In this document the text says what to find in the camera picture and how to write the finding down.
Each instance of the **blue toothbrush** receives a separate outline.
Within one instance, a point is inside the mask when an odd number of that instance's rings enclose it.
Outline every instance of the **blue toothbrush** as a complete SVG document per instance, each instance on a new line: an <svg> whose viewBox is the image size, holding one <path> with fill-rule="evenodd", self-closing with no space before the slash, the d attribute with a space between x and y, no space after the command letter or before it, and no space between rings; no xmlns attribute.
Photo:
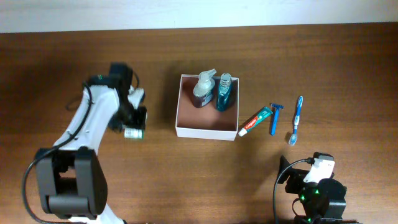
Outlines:
<svg viewBox="0 0 398 224"><path fill-rule="evenodd" d="M291 146L294 146L294 144L296 144L297 141L297 128L299 127L300 111L302 105L303 105L303 96L300 96L297 100L297 112L296 112L296 117L294 118L293 134L289 139L289 144Z"/></svg>

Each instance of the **wood grain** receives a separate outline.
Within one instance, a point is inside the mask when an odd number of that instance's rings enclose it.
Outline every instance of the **wood grain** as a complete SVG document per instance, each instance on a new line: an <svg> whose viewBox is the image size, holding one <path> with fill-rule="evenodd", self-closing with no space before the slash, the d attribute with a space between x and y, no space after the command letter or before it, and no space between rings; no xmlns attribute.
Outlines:
<svg viewBox="0 0 398 224"><path fill-rule="evenodd" d="M23 172L64 132L73 116L65 105L80 96L80 83L115 61L139 74L149 112L145 140L107 131L101 143L108 203L119 217L272 223L280 155L322 151L348 188L344 218L396 223L397 40L397 23L0 34L1 223L33 222L22 206ZM211 68L239 77L240 124L264 105L285 106L275 136L269 122L233 142L176 136L180 74ZM289 147L299 95L298 141ZM32 209L56 220L41 210L35 175L28 185ZM283 186L277 194L280 217L292 218L295 196Z"/></svg>

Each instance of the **cardboard box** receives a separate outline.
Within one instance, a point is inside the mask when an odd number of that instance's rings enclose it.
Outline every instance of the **cardboard box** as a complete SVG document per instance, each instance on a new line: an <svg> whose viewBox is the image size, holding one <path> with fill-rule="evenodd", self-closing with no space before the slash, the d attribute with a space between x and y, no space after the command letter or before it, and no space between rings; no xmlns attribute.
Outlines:
<svg viewBox="0 0 398 224"><path fill-rule="evenodd" d="M213 79L216 82L213 100L202 108L196 108L192 102L193 88L198 83L198 75L181 75L175 119L178 137L235 140L239 118L239 79L232 78L230 106L224 112L216 109L220 77L213 77Z"/></svg>

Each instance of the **pump bottle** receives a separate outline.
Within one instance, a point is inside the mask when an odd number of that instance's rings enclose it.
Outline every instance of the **pump bottle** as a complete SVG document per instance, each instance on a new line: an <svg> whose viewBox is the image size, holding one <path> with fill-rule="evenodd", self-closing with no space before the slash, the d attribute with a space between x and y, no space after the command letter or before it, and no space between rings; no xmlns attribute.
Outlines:
<svg viewBox="0 0 398 224"><path fill-rule="evenodd" d="M193 105L195 107L201 108L214 98L213 88L216 82L212 77L216 72L215 69L212 69L199 74L199 81L193 89Z"/></svg>

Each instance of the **blue bottle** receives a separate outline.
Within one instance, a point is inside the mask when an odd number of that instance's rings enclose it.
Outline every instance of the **blue bottle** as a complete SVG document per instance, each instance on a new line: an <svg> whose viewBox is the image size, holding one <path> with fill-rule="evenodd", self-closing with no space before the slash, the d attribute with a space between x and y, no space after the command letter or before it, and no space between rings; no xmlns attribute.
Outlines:
<svg viewBox="0 0 398 224"><path fill-rule="evenodd" d="M218 85L217 110L224 111L228 107L229 95L232 89L232 76L224 73Z"/></svg>

